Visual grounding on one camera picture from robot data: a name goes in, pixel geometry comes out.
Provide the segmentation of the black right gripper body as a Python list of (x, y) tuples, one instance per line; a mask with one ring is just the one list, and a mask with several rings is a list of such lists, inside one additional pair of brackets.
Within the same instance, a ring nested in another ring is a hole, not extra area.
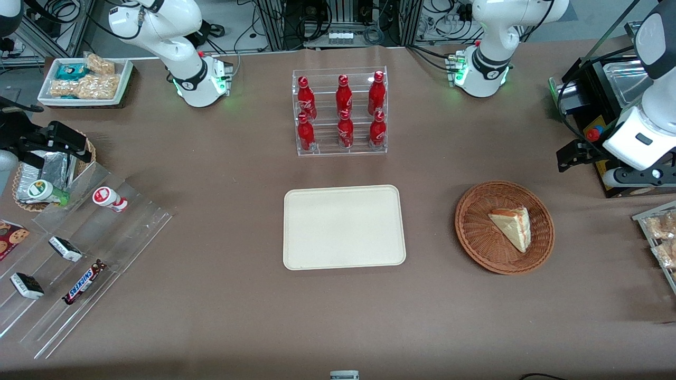
[(20, 140), (32, 133), (32, 123), (27, 115), (1, 115), (1, 149), (13, 154), (29, 150)]

